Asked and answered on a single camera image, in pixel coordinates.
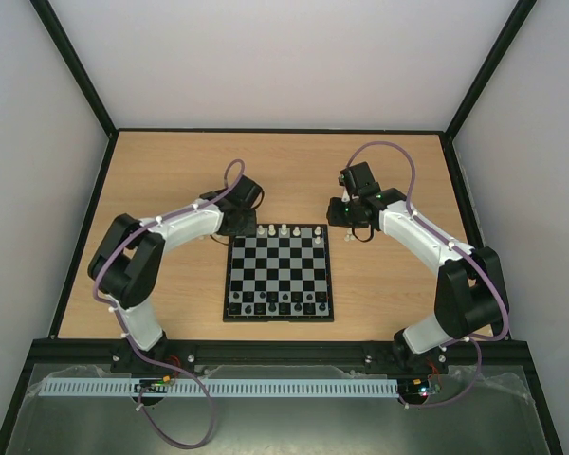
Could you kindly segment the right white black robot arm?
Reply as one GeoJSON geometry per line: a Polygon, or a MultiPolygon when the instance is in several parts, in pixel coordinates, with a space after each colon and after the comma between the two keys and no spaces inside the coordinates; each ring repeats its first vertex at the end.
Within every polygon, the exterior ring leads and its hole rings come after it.
{"type": "Polygon", "coordinates": [[[415,371],[428,355],[458,340],[499,341],[508,335],[505,282],[492,248],[476,249],[448,235],[396,189],[333,197],[326,216],[331,226],[368,228],[397,240],[436,276],[432,313],[394,336],[392,356],[400,369],[415,371]]]}

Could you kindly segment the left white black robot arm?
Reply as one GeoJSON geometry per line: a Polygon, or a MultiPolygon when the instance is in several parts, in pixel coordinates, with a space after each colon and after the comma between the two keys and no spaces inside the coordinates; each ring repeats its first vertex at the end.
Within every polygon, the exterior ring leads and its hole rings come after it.
{"type": "Polygon", "coordinates": [[[106,303],[123,336],[148,352],[164,338],[151,295],[163,256],[204,236],[235,237],[255,230],[256,209],[265,192],[258,186],[205,193],[188,206],[155,218],[117,216],[89,266],[94,297],[106,303]]]}

